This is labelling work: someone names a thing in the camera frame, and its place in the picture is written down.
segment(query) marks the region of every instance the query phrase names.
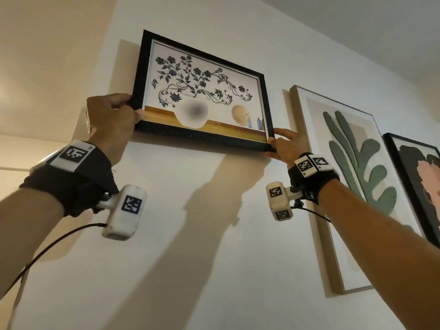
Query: picture frame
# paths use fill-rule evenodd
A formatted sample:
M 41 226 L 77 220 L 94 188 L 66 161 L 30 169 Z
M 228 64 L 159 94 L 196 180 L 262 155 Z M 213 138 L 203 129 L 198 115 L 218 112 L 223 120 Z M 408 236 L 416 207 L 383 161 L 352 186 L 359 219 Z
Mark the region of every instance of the picture frame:
M 273 151 L 263 74 L 146 30 L 130 105 L 137 132 Z
M 355 194 L 421 235 L 374 117 L 296 85 L 290 99 L 297 131 L 307 138 L 309 151 L 323 155 Z M 317 205 L 312 209 L 325 215 Z M 316 223 L 332 291 L 373 288 L 333 225 L 320 218 Z
M 426 239 L 440 248 L 440 152 L 396 134 L 383 135 Z

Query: wooden picture frame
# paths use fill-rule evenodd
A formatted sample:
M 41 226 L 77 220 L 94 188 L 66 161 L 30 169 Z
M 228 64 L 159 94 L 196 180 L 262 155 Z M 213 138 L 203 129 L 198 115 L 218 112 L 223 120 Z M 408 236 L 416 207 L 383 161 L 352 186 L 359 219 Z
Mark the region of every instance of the wooden picture frame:
M 146 30 L 130 105 L 138 132 L 273 150 L 263 74 Z
M 439 197 L 435 193 L 440 190 L 440 174 L 436 178 L 435 171 L 430 173 L 431 166 L 438 167 L 440 173 L 439 150 L 435 146 L 392 133 L 384 134 L 383 139 L 426 239 L 440 248 L 440 203 L 432 201 L 433 196 Z M 435 190 L 426 191 L 424 184 Z
M 299 86 L 290 89 L 290 98 L 297 130 L 307 137 L 309 151 L 323 155 L 355 194 L 421 234 L 374 117 Z M 374 150 L 362 158 L 364 144 Z M 395 197 L 384 197 L 387 201 L 379 203 L 385 192 Z M 325 215 L 319 206 L 313 209 Z M 349 294 L 373 288 L 333 225 L 320 218 L 317 225 L 333 292 Z

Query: person's right arm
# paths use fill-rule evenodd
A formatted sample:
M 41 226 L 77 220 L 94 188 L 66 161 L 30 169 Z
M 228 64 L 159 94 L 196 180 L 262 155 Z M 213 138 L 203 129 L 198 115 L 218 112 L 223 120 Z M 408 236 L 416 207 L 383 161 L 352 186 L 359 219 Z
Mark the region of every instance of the person's right arm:
M 277 153 L 268 156 L 294 166 L 306 150 L 298 135 L 275 129 Z M 367 278 L 407 329 L 437 329 L 440 322 L 440 250 L 382 214 L 334 179 L 319 193 L 319 204 Z

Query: person's right hand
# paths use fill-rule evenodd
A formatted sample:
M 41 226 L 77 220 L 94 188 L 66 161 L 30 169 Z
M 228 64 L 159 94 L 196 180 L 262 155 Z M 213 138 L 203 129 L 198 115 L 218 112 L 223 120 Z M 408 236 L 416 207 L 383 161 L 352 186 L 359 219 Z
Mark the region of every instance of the person's right hand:
M 274 132 L 289 140 L 269 138 L 267 142 L 276 149 L 276 153 L 266 152 L 266 156 L 287 163 L 287 169 L 290 169 L 295 165 L 295 160 L 308 151 L 307 139 L 305 136 L 285 128 L 274 128 Z

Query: green plant artwork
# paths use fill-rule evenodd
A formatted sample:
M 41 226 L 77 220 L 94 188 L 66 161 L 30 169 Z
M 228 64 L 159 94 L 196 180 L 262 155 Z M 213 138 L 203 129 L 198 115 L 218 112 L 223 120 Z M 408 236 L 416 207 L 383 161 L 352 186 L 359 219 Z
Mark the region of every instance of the green plant artwork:
M 361 149 L 358 150 L 354 134 L 343 114 L 340 111 L 336 111 L 335 116 L 339 127 L 335 124 L 329 113 L 324 112 L 324 119 L 330 132 L 341 144 L 341 146 L 339 146 L 336 141 L 331 140 L 329 142 L 330 150 L 341 169 L 349 188 L 359 197 L 365 198 L 369 204 L 373 205 L 385 215 L 390 215 L 396 205 L 396 189 L 394 187 L 388 187 L 377 200 L 373 198 L 374 188 L 387 176 L 386 168 L 382 165 L 375 166 L 371 170 L 369 179 L 365 179 L 365 170 L 368 161 L 381 149 L 381 144 L 374 139 L 366 139 L 362 143 Z M 353 176 L 343 150 L 353 166 L 356 177 Z M 355 178 L 359 181 L 364 197 L 358 188 Z

